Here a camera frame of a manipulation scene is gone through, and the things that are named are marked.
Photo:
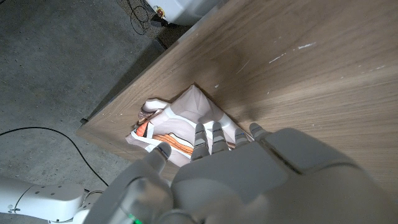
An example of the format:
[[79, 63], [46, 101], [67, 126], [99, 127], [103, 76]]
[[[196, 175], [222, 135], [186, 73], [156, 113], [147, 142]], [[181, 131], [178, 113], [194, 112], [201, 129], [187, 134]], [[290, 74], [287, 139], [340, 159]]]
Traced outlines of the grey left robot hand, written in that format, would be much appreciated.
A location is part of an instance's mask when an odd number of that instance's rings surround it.
[[191, 160], [168, 184], [163, 142], [103, 192], [86, 223], [396, 223], [397, 204], [350, 157], [292, 128], [250, 125], [227, 147], [221, 125], [208, 144], [195, 130]]

